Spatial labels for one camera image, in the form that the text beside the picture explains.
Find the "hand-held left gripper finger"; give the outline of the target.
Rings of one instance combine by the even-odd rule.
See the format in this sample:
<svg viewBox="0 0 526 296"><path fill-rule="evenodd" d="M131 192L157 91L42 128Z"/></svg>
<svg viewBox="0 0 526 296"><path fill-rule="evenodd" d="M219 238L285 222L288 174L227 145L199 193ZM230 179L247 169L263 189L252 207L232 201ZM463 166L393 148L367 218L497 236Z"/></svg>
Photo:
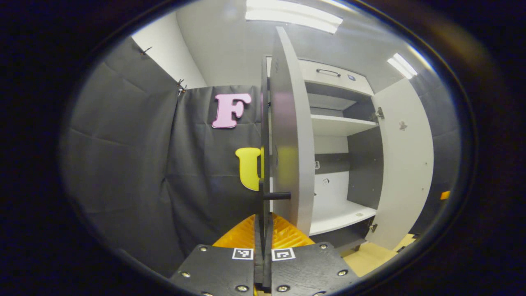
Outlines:
<svg viewBox="0 0 526 296"><path fill-rule="evenodd" d="M335 296L359 277L335 247L315 243L283 217L265 215L263 290L273 296Z"/></svg>
<svg viewBox="0 0 526 296"><path fill-rule="evenodd" d="M190 296L255 296L262 279L256 214L227 231L214 244L199 244L171 277Z"/></svg>

